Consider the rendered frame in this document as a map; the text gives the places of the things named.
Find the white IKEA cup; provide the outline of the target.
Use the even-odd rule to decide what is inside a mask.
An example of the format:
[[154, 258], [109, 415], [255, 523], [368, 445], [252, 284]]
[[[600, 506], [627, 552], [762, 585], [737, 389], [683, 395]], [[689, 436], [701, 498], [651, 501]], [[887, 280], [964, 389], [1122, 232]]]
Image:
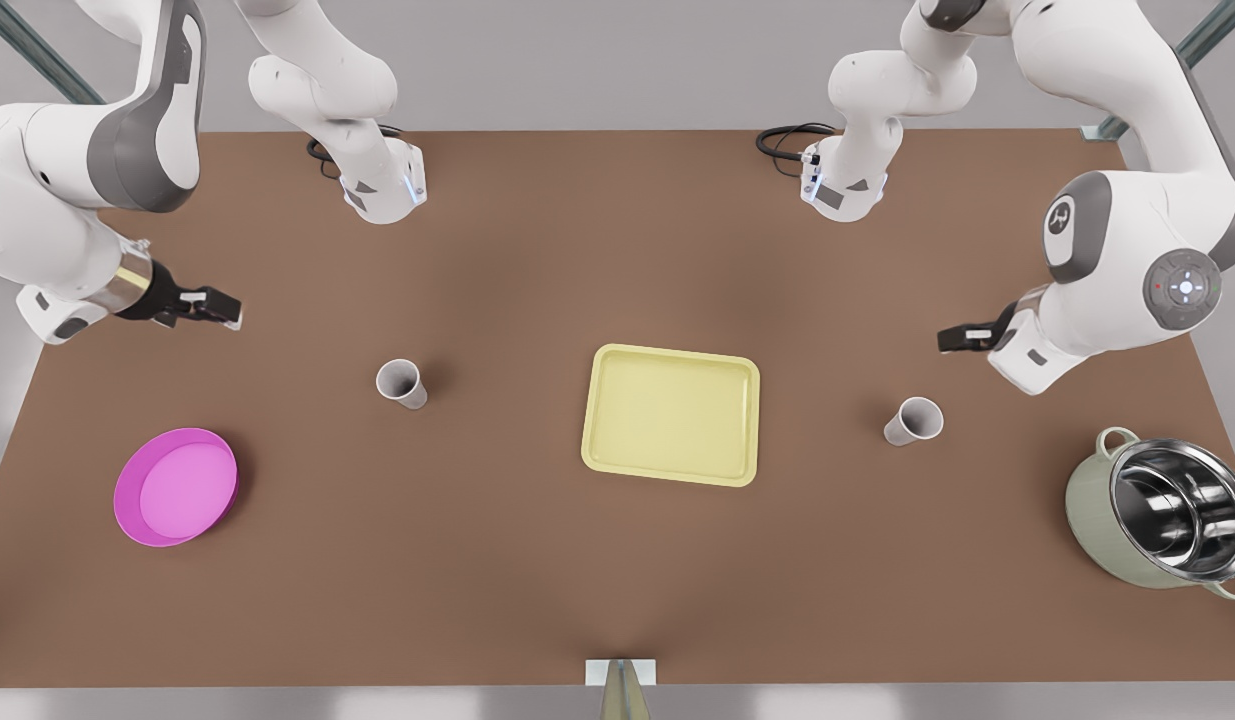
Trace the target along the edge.
[[419, 366], [410, 359], [390, 359], [380, 366], [375, 372], [375, 391], [410, 410], [420, 410], [429, 403]]
[[902, 447], [940, 436], [945, 427], [945, 415], [939, 404], [927, 396], [910, 396], [902, 401], [897, 414], [883, 429], [885, 441]]

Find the pale yellow rectangular tray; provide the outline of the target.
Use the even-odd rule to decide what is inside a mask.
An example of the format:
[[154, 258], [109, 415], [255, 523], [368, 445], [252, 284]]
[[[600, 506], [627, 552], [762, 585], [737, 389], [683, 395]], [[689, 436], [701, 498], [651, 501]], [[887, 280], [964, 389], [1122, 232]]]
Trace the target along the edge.
[[592, 364], [580, 459], [609, 474], [748, 487], [760, 382], [746, 357], [604, 345]]

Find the pink round bowl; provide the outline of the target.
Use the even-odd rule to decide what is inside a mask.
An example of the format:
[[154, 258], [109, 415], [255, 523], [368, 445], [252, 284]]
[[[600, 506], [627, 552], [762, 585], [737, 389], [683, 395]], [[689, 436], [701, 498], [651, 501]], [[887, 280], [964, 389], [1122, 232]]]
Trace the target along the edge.
[[125, 461], [111, 506], [119, 529], [133, 542], [172, 547], [215, 527], [238, 489], [236, 454], [219, 433], [174, 429]]

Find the green pot with steel inside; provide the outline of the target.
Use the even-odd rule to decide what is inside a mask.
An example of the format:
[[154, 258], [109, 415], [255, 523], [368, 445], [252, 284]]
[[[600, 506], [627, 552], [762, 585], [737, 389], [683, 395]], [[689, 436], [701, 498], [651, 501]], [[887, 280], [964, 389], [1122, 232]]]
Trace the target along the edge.
[[1235, 471], [1183, 438], [1102, 430], [1065, 492], [1079, 547], [1112, 577], [1235, 601]]

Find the silver frame post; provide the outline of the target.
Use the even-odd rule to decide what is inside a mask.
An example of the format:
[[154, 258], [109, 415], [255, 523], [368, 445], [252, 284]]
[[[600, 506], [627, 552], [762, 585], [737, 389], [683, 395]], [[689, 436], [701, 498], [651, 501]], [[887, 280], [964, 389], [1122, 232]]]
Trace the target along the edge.
[[28, 65], [69, 103], [82, 105], [106, 103], [7, 0], [0, 0], [0, 40], [17, 51], [19, 56], [22, 56], [23, 61], [27, 61]]
[[[1197, 68], [1200, 61], [1205, 59], [1216, 46], [1221, 44], [1235, 28], [1235, 0], [1216, 0], [1216, 6], [1199, 20], [1197, 26], [1188, 32], [1179, 44], [1174, 46], [1174, 54], [1183, 61], [1189, 70]], [[1116, 142], [1130, 126], [1124, 119], [1114, 114], [1107, 115], [1095, 126], [1079, 127], [1079, 136], [1086, 142]]]
[[643, 685], [655, 684], [655, 659], [585, 659], [585, 685], [603, 688], [600, 720], [652, 720]]

